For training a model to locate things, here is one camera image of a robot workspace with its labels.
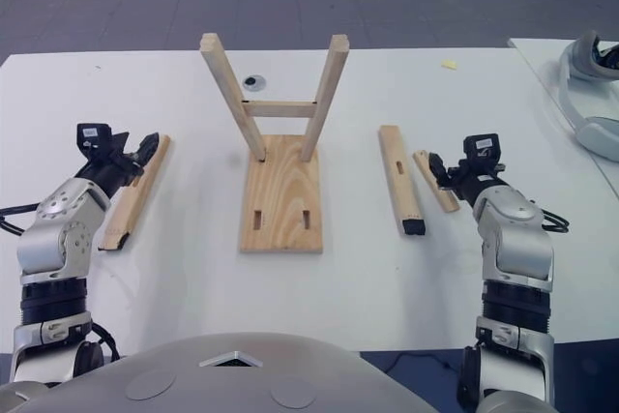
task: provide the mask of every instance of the vr headset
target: vr headset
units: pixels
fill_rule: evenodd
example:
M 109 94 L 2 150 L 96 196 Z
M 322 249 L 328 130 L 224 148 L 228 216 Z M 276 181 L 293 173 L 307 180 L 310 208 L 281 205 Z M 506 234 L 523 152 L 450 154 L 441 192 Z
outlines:
M 559 105 L 578 142 L 619 162 L 619 86 L 610 84 L 619 80 L 619 45 L 599 50 L 599 43 L 598 34 L 588 31 L 563 51 Z

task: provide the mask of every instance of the black cable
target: black cable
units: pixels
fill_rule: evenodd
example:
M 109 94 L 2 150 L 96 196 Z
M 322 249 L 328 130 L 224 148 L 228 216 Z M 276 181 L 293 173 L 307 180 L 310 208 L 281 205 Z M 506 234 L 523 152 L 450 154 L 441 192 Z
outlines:
M 99 345 L 105 343 L 109 347 L 112 352 L 112 362 L 116 362 L 120 360 L 120 354 L 118 353 L 118 349 L 116 348 L 116 340 L 114 337 L 103 327 L 97 323 L 93 322 L 93 333 L 99 336 L 101 339 L 99 340 Z
M 15 236 L 20 236 L 21 234 L 23 234 L 23 229 L 15 226 L 14 224 L 10 224 L 7 221 L 4 221 L 4 217 L 0 217 L 0 229 L 10 232 Z
M 542 213 L 544 213 L 544 220 L 550 223 L 542 224 L 542 229 L 544 231 L 559 233 L 566 233 L 569 231 L 570 222 L 565 218 L 561 218 L 560 216 L 544 209 L 542 209 Z
M 21 215 L 22 213 L 34 212 L 39 206 L 38 203 L 29 203 L 28 205 L 18 205 L 16 207 L 0 208 L 0 229 L 3 229 L 15 236 L 23 234 L 23 229 L 10 222 L 6 221 L 4 217 L 9 215 Z
M 403 357 L 430 358 L 431 360 L 434 360 L 436 363 L 438 363 L 441 367 L 443 367 L 443 369 L 448 369 L 450 371 L 453 371 L 455 374 L 458 374 L 458 370 L 454 368 L 449 362 L 446 362 L 445 360 L 441 360 L 433 353 L 417 353 L 417 352 L 399 352 L 396 358 L 393 360 L 393 362 L 388 367 L 383 369 L 383 372 L 385 374 L 389 374 L 389 372 L 398 365 L 399 361 Z
M 0 208 L 0 217 L 7 217 L 9 215 L 20 215 L 22 213 L 34 212 L 38 203 L 29 203 L 28 205 L 18 205 L 16 207 Z

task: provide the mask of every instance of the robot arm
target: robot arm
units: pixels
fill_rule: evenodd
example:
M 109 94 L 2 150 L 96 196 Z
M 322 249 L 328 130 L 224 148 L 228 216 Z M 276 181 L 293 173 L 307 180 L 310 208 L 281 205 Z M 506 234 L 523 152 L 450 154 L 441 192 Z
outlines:
M 93 237 L 109 199 L 143 173 L 159 144 L 151 134 L 126 155 L 128 136 L 112 135 L 108 125 L 78 125 L 87 164 L 36 207 L 35 222 L 19 238 L 22 324 L 14 333 L 12 381 L 55 384 L 103 364 L 101 347 L 86 340 L 97 329 L 86 310 Z
M 567 232 L 569 224 L 497 177 L 505 166 L 498 163 L 496 134 L 467 137 L 464 152 L 466 159 L 448 170 L 436 154 L 429 157 L 439 187 L 473 207 L 483 239 L 484 310 L 477 344 L 465 348 L 458 401 L 474 408 L 497 391 L 516 391 L 552 405 L 553 249 L 547 231 Z

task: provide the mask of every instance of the white table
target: white table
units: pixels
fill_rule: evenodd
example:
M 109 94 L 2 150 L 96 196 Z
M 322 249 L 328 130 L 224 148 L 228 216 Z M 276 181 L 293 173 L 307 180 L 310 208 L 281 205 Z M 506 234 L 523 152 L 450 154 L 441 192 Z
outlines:
M 522 55 L 522 58 L 528 63 L 533 72 L 536 74 L 542 85 L 547 90 L 547 96 L 543 105 L 546 111 L 555 115 L 556 121 L 550 128 L 551 131 L 564 133 L 569 136 L 571 144 L 577 150 L 585 151 L 586 149 L 574 138 L 574 130 L 558 110 L 559 99 L 559 58 L 572 41 L 559 39 L 510 39 L 510 43 Z M 601 43 L 601 48 L 611 46 L 611 43 Z M 619 83 L 611 84 L 615 86 L 619 94 Z M 549 106 L 557 105 L 557 109 L 549 109 Z M 619 162 L 612 162 L 604 157 L 591 154 L 594 162 L 619 197 Z
M 325 52 L 229 57 L 239 77 L 266 76 L 256 99 L 289 99 L 312 97 Z M 457 71 L 441 68 L 444 59 Z M 589 155 L 548 130 L 546 99 L 513 49 L 351 51 L 318 143 L 324 252 L 242 254 L 249 149 L 197 52 L 13 56 L 0 69 L 0 203 L 40 200 L 82 166 L 77 122 L 129 130 L 130 148 L 168 133 L 173 146 L 136 233 L 123 251 L 92 260 L 89 309 L 123 353 L 228 331 L 301 334 L 351 350 L 456 348 L 474 341 L 481 308 L 470 208 L 442 213 L 414 167 L 428 234 L 400 236 L 377 130 L 400 125 L 409 152 L 433 150 L 451 164 L 465 136 L 498 132 L 504 178 L 573 225 L 552 236 L 552 334 L 616 338 L 619 201 Z M 264 133 L 304 125 L 259 122 Z M 19 319 L 15 246 L 0 235 L 1 352 L 11 351 Z

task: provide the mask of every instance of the wooden plank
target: wooden plank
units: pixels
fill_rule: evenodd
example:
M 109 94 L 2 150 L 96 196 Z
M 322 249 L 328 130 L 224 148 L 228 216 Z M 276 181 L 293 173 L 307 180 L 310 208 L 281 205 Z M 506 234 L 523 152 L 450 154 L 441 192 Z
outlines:
M 316 102 L 243 101 L 243 108 L 249 116 L 311 118 Z
M 250 158 L 241 251 L 322 252 L 318 156 L 301 162 L 300 135 L 265 135 L 267 158 Z
M 144 208 L 169 144 L 170 138 L 167 135 L 160 135 L 157 151 L 144 166 L 144 174 L 135 178 L 130 186 L 123 189 L 112 218 L 105 228 L 105 234 L 99 245 L 100 251 L 115 251 L 125 245 Z
M 210 33 L 202 36 L 200 53 L 209 66 L 223 99 L 228 104 L 234 121 L 236 121 L 243 137 L 250 146 L 250 150 L 258 160 L 264 160 L 266 151 L 262 135 L 260 135 L 253 118 L 248 116 L 243 109 L 243 91 L 241 91 L 217 34 Z
M 441 191 L 440 189 L 438 189 L 438 185 L 436 184 L 436 178 L 434 178 L 434 175 L 429 170 L 429 161 L 427 157 L 428 155 L 425 150 L 418 150 L 413 154 L 413 159 L 415 160 L 415 163 L 426 178 L 426 181 L 431 187 L 432 192 L 434 192 L 436 200 L 438 200 L 438 203 L 441 204 L 441 207 L 443 208 L 443 211 L 445 213 L 451 213 L 459 210 L 460 205 L 457 202 L 454 193 L 449 191 Z
M 408 169 L 408 157 L 398 126 L 381 126 L 378 130 L 385 174 L 398 226 L 406 235 L 426 234 L 426 223 L 415 197 L 415 187 Z
M 309 162 L 312 157 L 318 137 L 327 119 L 331 101 L 336 94 L 339 78 L 344 69 L 346 58 L 348 58 L 349 50 L 350 43 L 345 34 L 338 34 L 331 38 L 327 61 L 325 62 L 325 68 L 322 70 L 318 91 L 316 92 L 316 113 L 308 121 L 308 127 L 306 128 L 303 149 L 301 150 L 302 162 Z

